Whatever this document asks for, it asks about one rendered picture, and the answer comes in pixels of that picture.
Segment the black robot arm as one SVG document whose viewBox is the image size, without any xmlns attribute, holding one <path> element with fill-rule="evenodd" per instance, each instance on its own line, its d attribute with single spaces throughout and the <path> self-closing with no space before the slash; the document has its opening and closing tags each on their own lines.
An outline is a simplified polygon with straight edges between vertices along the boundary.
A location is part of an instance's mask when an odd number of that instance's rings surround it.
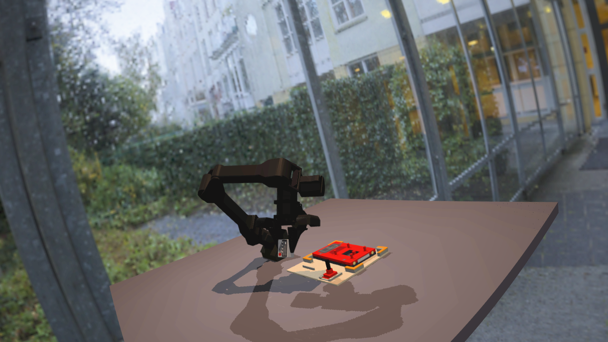
<svg viewBox="0 0 608 342">
<path fill-rule="evenodd" d="M 293 176 L 291 178 L 291 172 Z M 257 165 L 221 165 L 203 175 L 198 190 L 206 203 L 215 203 L 229 218 L 237 223 L 248 245 L 263 245 L 272 250 L 275 246 L 271 233 L 256 227 L 257 215 L 248 215 L 225 193 L 223 183 L 263 183 L 276 188 L 276 197 L 293 196 L 323 197 L 325 180 L 320 175 L 302 176 L 302 168 L 285 158 L 269 159 Z"/>
</svg>

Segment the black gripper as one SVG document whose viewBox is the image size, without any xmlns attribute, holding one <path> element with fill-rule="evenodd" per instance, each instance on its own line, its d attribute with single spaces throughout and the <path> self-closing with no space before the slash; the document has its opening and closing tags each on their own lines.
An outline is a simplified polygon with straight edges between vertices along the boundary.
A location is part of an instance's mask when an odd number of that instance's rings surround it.
<svg viewBox="0 0 608 342">
<path fill-rule="evenodd" d="M 310 214 L 297 216 L 297 206 L 300 205 L 297 197 L 279 196 L 274 200 L 274 204 L 276 204 L 276 215 L 274 218 L 258 217 L 256 219 L 256 227 L 266 228 L 271 233 L 278 249 L 278 240 L 283 239 L 283 234 L 286 231 L 286 229 L 282 229 L 282 226 L 292 225 L 291 227 L 287 227 L 287 232 L 290 253 L 294 253 L 299 237 L 308 229 L 306 225 L 320 227 L 321 219 L 318 216 Z"/>
</svg>

